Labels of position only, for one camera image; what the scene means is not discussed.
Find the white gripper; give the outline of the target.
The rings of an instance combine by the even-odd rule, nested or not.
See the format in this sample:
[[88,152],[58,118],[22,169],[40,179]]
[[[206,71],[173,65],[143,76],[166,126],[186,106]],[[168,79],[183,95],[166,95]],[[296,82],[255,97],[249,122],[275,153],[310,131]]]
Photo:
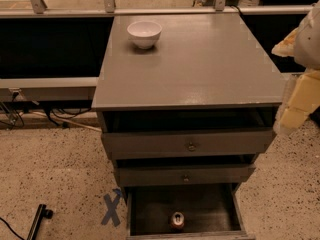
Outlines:
[[311,68],[300,75],[287,76],[273,129],[276,134],[290,135],[320,107],[320,4],[315,4],[298,29],[276,44],[271,53],[279,57],[294,56],[296,63]]

